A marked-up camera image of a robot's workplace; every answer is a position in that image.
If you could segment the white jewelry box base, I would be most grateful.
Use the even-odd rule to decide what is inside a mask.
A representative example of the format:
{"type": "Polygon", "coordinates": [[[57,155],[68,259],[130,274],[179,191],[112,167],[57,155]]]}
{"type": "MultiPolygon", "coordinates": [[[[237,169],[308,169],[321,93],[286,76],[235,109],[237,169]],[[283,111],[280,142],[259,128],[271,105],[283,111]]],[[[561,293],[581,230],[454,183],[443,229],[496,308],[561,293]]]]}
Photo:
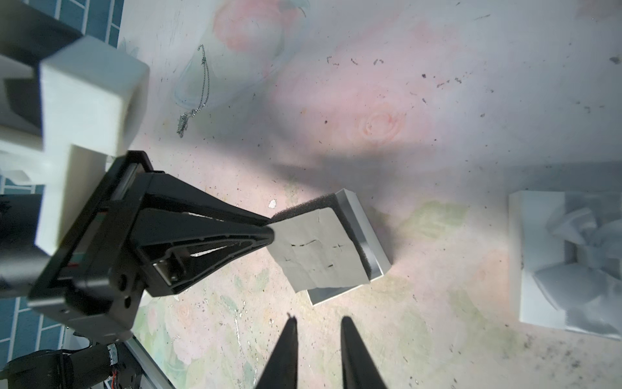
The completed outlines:
{"type": "MultiPolygon", "coordinates": [[[[356,193],[347,189],[341,189],[335,193],[335,196],[340,210],[344,213],[348,225],[353,230],[354,243],[358,243],[362,249],[363,262],[370,267],[370,282],[384,277],[391,269],[392,262],[382,248],[356,193]]],[[[311,305],[318,306],[360,287],[361,285],[343,288],[310,289],[307,293],[311,305]]]]}

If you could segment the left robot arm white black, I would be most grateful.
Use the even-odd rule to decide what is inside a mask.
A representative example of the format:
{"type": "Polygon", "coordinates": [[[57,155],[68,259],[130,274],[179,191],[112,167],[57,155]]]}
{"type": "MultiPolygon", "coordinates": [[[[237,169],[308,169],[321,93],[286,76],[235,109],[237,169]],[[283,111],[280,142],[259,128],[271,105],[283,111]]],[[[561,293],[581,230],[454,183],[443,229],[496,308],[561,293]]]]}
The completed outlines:
{"type": "Polygon", "coordinates": [[[268,246],[266,217],[155,170],[133,151],[148,66],[20,1],[1,4],[1,295],[90,340],[9,361],[10,388],[117,377],[144,293],[177,295],[268,246]]]}

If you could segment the white jewelry box lid bow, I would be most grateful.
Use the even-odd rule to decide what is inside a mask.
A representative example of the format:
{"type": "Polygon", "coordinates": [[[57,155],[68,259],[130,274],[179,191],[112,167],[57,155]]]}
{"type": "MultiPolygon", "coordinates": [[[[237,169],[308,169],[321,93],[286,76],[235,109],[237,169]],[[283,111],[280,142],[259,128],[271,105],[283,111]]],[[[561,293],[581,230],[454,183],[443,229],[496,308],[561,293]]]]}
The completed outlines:
{"type": "Polygon", "coordinates": [[[510,307],[518,320],[621,338],[621,195],[509,197],[510,307]]]}

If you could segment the grey foam insert card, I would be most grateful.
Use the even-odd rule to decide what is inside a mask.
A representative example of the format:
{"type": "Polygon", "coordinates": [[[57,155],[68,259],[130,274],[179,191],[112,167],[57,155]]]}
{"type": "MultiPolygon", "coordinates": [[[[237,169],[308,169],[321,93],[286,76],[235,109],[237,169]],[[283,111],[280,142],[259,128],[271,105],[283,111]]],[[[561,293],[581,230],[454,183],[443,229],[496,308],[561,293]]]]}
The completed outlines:
{"type": "Polygon", "coordinates": [[[267,249],[295,293],[367,285],[370,267],[335,193],[279,212],[267,249]]]}

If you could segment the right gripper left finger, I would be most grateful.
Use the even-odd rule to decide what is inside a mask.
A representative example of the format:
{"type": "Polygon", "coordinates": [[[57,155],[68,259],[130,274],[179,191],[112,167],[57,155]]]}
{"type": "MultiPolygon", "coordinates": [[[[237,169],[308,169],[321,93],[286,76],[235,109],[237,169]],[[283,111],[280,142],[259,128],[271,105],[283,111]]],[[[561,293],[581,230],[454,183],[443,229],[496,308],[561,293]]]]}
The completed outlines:
{"type": "Polygon", "coordinates": [[[298,381],[297,320],[290,317],[257,382],[257,389],[296,389],[298,381]]]}

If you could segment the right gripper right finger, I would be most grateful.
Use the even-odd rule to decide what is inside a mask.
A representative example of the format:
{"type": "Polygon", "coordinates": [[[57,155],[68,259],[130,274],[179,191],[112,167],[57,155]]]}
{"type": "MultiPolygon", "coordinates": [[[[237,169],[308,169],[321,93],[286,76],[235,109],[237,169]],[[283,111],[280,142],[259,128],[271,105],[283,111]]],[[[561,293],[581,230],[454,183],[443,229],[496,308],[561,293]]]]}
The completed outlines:
{"type": "Polygon", "coordinates": [[[356,325],[349,316],[341,320],[341,361],[345,389],[387,389],[356,325]]]}

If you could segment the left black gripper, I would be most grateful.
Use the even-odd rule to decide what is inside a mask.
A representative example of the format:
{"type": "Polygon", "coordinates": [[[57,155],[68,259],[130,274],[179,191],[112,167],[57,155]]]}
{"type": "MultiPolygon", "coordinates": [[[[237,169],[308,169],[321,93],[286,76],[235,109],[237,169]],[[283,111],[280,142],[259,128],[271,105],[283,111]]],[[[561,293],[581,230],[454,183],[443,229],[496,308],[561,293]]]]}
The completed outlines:
{"type": "Polygon", "coordinates": [[[127,340],[145,291],[177,295],[268,246],[269,222],[160,173],[146,152],[129,151],[63,238],[29,306],[96,342],[127,340]]]}

